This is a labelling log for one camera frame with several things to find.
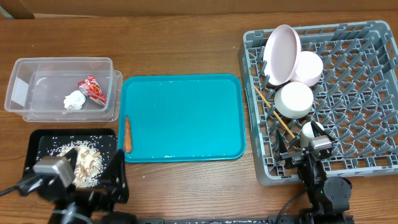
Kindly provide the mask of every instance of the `wooden stick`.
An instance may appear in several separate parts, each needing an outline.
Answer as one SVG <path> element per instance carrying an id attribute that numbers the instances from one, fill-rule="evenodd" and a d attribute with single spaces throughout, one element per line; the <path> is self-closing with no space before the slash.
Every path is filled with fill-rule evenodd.
<path id="1" fill-rule="evenodd" d="M 264 102 L 266 102 L 266 105 L 268 106 L 268 108 L 271 108 L 271 105 L 268 103 L 268 101 L 266 100 L 266 98 L 262 95 L 262 93 L 260 92 L 260 90 L 254 86 L 254 89 L 256 90 L 256 92 L 261 96 L 262 100 Z M 284 123 L 284 121 L 282 121 L 282 119 L 280 118 L 280 116 L 276 113 L 276 111 L 274 110 L 274 115 L 276 118 L 278 118 L 279 122 L 283 125 L 283 127 L 286 129 L 286 131 L 292 136 L 292 138 L 296 138 L 296 136 L 291 132 L 291 130 L 286 126 L 286 124 Z"/>

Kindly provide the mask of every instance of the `white plate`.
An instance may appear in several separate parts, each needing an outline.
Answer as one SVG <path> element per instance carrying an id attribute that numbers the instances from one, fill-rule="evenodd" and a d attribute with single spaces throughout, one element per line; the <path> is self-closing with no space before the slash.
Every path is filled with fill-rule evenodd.
<path id="1" fill-rule="evenodd" d="M 297 32 L 288 25 L 276 27 L 264 49 L 265 74 L 270 76 L 270 84 L 281 85 L 292 78 L 299 65 L 300 52 Z"/>

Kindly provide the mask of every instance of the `dish rack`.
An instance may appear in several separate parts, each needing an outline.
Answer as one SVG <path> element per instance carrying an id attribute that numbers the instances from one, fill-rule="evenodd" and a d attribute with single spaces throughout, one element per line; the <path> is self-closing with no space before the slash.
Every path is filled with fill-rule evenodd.
<path id="1" fill-rule="evenodd" d="M 274 159 L 275 130 L 289 152 L 300 151 L 300 130 L 311 120 L 338 140 L 333 157 L 322 161 L 329 177 L 398 173 L 398 50 L 384 21 L 294 27 L 302 50 L 323 60 L 320 81 L 312 86 L 314 103 L 302 119 L 278 115 L 296 135 L 291 138 L 272 114 L 277 91 L 264 74 L 264 46 L 273 29 L 246 32 L 239 50 L 243 85 L 248 99 L 250 137 L 256 176 L 262 185 L 300 182 L 295 169 Z M 268 108 L 255 92 L 269 100 Z"/>

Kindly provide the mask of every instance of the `red snack packet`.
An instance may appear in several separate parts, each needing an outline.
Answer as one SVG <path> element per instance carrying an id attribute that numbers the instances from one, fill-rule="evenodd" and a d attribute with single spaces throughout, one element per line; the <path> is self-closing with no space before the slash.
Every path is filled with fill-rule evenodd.
<path id="1" fill-rule="evenodd" d="M 98 85 L 94 76 L 90 75 L 84 81 L 77 84 L 79 90 L 86 96 L 90 97 L 99 105 L 105 106 L 106 97 L 102 94 L 101 87 Z"/>

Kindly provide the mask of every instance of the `wooden table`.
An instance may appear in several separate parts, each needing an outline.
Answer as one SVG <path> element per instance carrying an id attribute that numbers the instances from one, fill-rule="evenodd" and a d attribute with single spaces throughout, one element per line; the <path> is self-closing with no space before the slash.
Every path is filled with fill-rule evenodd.
<path id="1" fill-rule="evenodd" d="M 308 26 L 385 20 L 398 36 L 398 12 L 275 13 L 223 16 L 102 17 L 0 21 L 0 105 L 14 62 L 21 57 L 109 57 L 127 79 L 136 75 L 232 73 L 240 77 L 238 49 L 248 30 L 280 24 Z M 247 148 L 222 162 L 128 164 L 130 199 L 116 209 L 140 218 L 239 218 L 276 215 L 301 185 L 265 187 L 254 173 L 249 117 Z M 26 123 L 0 111 L 0 189 L 21 177 L 32 131 L 39 128 L 113 128 L 114 123 Z M 356 223 L 396 223 L 398 176 L 350 178 Z M 302 197 L 285 212 L 308 207 Z M 36 194 L 0 198 L 0 223 L 46 223 L 51 203 Z"/>

